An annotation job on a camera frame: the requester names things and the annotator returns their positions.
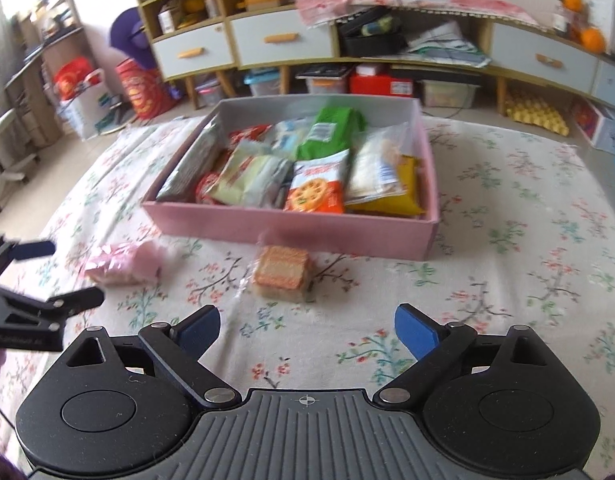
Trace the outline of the pink wafer snack pack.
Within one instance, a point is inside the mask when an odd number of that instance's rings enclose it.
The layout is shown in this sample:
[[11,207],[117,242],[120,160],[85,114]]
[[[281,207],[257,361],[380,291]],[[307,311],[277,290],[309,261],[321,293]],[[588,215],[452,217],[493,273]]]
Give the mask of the pink wafer snack pack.
[[84,262],[82,274],[104,286],[157,283],[165,258],[166,252],[153,240],[102,245]]

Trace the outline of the cream white snack packet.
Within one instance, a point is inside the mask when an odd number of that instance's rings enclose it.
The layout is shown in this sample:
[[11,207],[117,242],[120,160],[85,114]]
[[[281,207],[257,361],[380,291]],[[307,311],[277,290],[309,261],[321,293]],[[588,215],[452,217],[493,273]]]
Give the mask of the cream white snack packet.
[[294,162],[268,144],[243,140],[210,188],[212,200],[245,208],[272,208]]

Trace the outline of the chocolate roll white packet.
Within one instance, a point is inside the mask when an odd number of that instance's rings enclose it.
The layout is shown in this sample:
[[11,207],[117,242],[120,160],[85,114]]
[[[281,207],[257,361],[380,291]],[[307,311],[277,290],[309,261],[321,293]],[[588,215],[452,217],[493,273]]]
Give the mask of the chocolate roll white packet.
[[199,132],[181,160],[161,186],[156,201],[190,202],[199,180],[209,172],[225,145],[223,125],[214,117]]

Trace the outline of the orange lotus cracker packet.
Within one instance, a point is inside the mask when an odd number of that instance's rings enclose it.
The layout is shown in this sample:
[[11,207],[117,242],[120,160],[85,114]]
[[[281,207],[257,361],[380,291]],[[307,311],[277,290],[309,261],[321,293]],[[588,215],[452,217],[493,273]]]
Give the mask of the orange lotus cracker packet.
[[348,158],[349,151],[345,150],[323,158],[298,160],[284,209],[342,214]]

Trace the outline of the clear rice cracker pack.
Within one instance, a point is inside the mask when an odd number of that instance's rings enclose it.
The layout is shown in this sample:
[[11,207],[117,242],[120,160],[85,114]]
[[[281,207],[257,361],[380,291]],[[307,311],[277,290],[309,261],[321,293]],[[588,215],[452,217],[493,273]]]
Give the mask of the clear rice cracker pack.
[[354,145],[344,200],[347,206],[405,194],[397,170],[407,125],[370,128]]

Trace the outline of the white blue bread packet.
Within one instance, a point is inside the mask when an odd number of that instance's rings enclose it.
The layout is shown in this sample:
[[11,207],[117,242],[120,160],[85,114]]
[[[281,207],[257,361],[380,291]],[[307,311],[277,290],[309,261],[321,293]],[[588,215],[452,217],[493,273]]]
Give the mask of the white blue bread packet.
[[299,146],[308,135],[312,125],[313,119],[307,117],[277,122],[266,133],[264,143],[274,155],[296,160]]

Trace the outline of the green snack packet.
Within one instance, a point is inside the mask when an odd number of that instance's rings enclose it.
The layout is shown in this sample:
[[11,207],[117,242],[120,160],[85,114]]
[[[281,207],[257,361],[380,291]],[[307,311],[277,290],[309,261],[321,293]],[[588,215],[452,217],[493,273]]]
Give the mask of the green snack packet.
[[365,116],[353,107],[323,107],[299,145],[297,159],[312,160],[348,150],[366,126]]

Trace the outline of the red snack packet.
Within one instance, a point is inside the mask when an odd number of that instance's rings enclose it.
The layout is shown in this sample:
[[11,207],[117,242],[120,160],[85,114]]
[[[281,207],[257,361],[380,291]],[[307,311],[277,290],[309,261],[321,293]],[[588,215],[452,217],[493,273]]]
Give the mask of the red snack packet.
[[217,171],[209,171],[198,181],[195,188],[195,203],[200,205],[221,205],[220,200],[216,200],[210,193],[213,185],[219,180],[220,174]]
[[234,130],[228,133],[228,147],[234,150],[242,141],[262,142],[271,128],[271,124],[265,124]]

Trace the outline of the brown wafer cracker stack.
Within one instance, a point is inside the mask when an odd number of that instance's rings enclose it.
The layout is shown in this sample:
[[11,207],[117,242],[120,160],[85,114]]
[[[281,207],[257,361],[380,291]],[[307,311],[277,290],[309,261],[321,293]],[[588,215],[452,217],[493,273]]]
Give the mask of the brown wafer cracker stack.
[[306,298],[311,271],[312,258],[306,250],[264,246],[253,266],[251,288],[266,299],[301,302]]

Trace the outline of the floral tablecloth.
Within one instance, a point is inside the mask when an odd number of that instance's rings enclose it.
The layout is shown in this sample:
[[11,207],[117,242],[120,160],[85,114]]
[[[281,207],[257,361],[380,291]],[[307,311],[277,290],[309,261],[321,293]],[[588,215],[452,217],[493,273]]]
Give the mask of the floral tablecloth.
[[56,254],[14,264],[3,284],[38,298],[70,292],[84,286],[92,250],[154,240],[171,253],[160,283],[111,289],[71,320],[67,337],[92,325],[132,334],[214,304],[221,335],[202,362],[240,390],[377,390],[413,362],[393,330],[403,302],[481,333],[528,325],[600,412],[587,472],[615,474],[615,214],[572,146],[427,118],[441,212],[429,257],[315,255],[309,296],[287,304],[242,289],[257,248],[164,236],[144,211],[149,186],[194,125],[119,136],[46,226]]

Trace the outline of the white shopping bag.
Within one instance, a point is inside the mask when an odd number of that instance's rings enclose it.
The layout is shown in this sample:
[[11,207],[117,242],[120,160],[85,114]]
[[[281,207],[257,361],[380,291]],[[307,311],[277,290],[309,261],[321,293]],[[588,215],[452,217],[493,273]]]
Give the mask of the white shopping bag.
[[54,76],[59,113],[82,140],[98,136],[114,119],[105,73],[84,56],[74,58]]

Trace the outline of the pink cardboard box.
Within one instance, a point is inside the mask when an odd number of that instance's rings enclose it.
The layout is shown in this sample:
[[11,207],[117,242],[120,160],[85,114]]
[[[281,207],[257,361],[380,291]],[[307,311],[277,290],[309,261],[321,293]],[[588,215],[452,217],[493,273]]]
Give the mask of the pink cardboard box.
[[419,103],[390,96],[223,101],[143,206],[168,235],[418,261],[440,223]]

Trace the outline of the yellow egg tray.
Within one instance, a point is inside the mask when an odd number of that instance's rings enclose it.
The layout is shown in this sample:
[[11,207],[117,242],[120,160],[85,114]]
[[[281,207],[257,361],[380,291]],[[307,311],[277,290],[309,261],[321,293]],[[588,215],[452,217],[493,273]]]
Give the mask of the yellow egg tray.
[[504,112],[514,122],[543,128],[558,136],[570,134],[570,128],[559,110],[541,96],[524,91],[508,92]]

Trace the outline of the red box under cabinet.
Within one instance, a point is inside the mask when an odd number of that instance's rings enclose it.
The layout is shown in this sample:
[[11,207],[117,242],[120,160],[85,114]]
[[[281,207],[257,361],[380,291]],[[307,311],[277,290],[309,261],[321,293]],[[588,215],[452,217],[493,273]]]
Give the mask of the red box under cabinet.
[[411,79],[392,76],[380,64],[357,64],[349,76],[349,92],[362,96],[400,96],[412,98],[415,95]]

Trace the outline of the wooden drawer cabinet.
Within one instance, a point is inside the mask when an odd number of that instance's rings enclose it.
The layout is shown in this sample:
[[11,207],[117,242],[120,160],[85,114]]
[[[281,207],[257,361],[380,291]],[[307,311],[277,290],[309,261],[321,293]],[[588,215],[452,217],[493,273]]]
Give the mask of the wooden drawer cabinet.
[[430,28],[440,20],[456,20],[466,38],[490,60],[486,66],[475,67],[460,65],[450,56],[425,61],[412,54],[353,52],[341,34],[346,18],[306,25],[293,4],[238,12],[238,0],[216,0],[216,15],[204,13],[195,24],[163,32],[158,13],[169,1],[138,0],[148,44],[166,81],[189,81],[195,75],[215,73],[226,93],[232,94],[227,70],[277,67],[287,81],[292,66],[368,61],[493,76],[499,92],[507,90],[509,81],[524,81],[569,91],[615,109],[614,61],[538,27],[495,16],[432,8],[396,11],[409,26]]

